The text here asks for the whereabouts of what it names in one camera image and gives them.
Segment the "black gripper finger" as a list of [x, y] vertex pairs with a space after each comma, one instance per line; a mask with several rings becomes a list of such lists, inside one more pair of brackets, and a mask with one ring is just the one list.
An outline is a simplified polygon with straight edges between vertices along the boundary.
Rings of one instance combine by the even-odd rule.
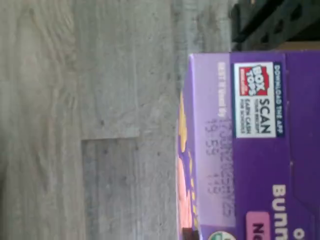
[[183, 227], [182, 228], [182, 239], [183, 240], [199, 240], [200, 235], [197, 229], [192, 227]]

